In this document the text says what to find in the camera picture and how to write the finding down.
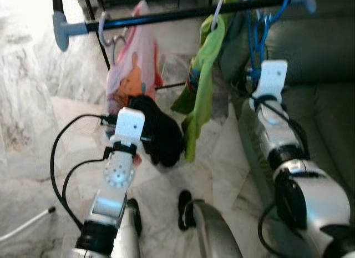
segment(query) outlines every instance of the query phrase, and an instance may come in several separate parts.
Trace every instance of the gray sofa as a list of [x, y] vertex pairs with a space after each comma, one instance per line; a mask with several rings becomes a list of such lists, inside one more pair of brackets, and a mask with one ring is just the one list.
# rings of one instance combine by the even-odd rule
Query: gray sofa
[[[271, 28], [266, 49], [269, 59], [288, 61], [282, 93], [287, 112], [305, 130], [311, 159], [347, 193], [354, 224], [355, 0], [316, 1], [318, 9], [312, 16], [302, 8], [287, 10]], [[240, 81], [249, 59], [246, 31], [236, 24], [231, 27], [234, 33], [228, 35], [219, 60], [225, 80], [234, 84]], [[254, 112], [243, 97], [234, 96], [242, 142], [254, 180], [267, 205], [274, 200], [272, 170], [257, 144]], [[281, 226], [275, 228], [275, 238], [282, 242], [281, 248], [297, 250], [303, 257], [311, 256], [307, 246], [290, 234]]]

